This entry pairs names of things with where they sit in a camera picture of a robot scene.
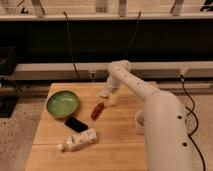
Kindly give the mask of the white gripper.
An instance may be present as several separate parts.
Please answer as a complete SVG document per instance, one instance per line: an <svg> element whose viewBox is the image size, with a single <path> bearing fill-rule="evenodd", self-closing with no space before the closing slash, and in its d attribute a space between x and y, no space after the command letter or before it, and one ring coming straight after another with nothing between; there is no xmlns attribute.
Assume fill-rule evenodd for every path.
<svg viewBox="0 0 213 171"><path fill-rule="evenodd" d="M121 82L114 77L109 77L106 82L106 92L109 95L109 105L115 106L117 103L118 93L113 93L119 90Z"/></svg>

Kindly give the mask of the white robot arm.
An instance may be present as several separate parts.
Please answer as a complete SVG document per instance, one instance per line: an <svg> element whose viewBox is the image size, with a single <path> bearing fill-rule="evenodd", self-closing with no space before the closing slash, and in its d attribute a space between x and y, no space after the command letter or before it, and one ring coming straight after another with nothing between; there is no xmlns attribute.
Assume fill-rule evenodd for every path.
<svg viewBox="0 0 213 171"><path fill-rule="evenodd" d="M125 84L144 100L144 136L148 171L195 171L186 127L186 110L171 92L160 90L130 73L130 62L108 65L107 85Z"/></svg>

